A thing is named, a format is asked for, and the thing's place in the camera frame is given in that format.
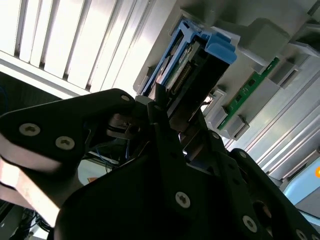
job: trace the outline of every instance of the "orange label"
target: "orange label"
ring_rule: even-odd
[[[316,168],[315,175],[320,178],[320,166]]]
[[[98,178],[97,177],[88,177],[89,183],[92,183],[96,179],[98,179]]]

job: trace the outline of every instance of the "white slatted ceiling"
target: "white slatted ceiling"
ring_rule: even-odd
[[[6,33],[0,38],[0,51],[85,91],[123,86],[134,95],[133,83],[139,72],[128,77],[124,66],[134,70],[143,67],[175,3],[175,0],[2,0],[1,22],[9,24],[0,25],[0,31]],[[151,19],[156,14],[157,22]],[[153,30],[144,31],[143,35],[148,24]],[[145,39],[149,41],[140,57],[136,46],[141,41],[146,43]]]

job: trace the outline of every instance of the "screw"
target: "screw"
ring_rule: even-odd
[[[301,240],[307,240],[307,237],[303,231],[301,231],[300,229],[297,229],[295,230],[295,232]]]
[[[256,233],[258,231],[258,227],[251,217],[244,215],[242,221],[251,232]]]
[[[127,102],[130,101],[130,98],[127,97],[126,95],[122,95],[121,98],[122,98],[123,100],[127,101]]]
[[[219,139],[219,135],[216,132],[213,132],[212,136],[214,136],[216,139]]]
[[[60,136],[55,140],[55,145],[62,150],[71,150],[75,147],[75,141],[68,136]]]
[[[33,123],[24,123],[19,127],[19,132],[22,135],[33,137],[40,133],[40,127]]]
[[[243,157],[244,159],[247,158],[247,155],[246,155],[243,151],[240,151],[239,154],[240,154],[240,156]]]
[[[187,209],[190,207],[190,198],[188,197],[187,194],[185,194],[184,192],[182,191],[178,191],[176,194],[175,194],[175,200],[176,202],[181,206],[183,207],[184,209]]]
[[[320,240],[316,235],[312,234],[312,240]]]

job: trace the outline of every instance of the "green circuit board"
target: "green circuit board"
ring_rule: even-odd
[[[268,67],[263,71],[263,73],[258,74],[254,72],[242,88],[237,92],[235,97],[230,101],[230,103],[225,107],[228,116],[219,125],[218,129],[222,130],[228,121],[234,116],[242,104],[249,98],[249,96],[257,89],[257,87],[262,83],[262,81],[268,76],[268,74],[275,68],[279,62],[279,58],[273,59],[273,61],[268,65]]]

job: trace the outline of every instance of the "electronic component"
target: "electronic component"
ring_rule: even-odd
[[[155,83],[159,83],[166,86],[172,95],[176,95],[186,79],[196,68],[201,67],[200,59],[205,61],[207,55],[232,64],[237,56],[230,42],[229,38],[218,32],[204,31],[192,21],[183,19],[153,75],[138,93],[154,98]]]
[[[261,82],[268,76],[268,74],[275,68],[279,62],[279,58],[275,58],[262,74],[253,73],[244,86],[235,95],[234,99],[225,107],[228,116],[219,125],[218,129],[222,130],[228,121],[234,116],[241,105],[249,98],[249,96],[256,90]]]

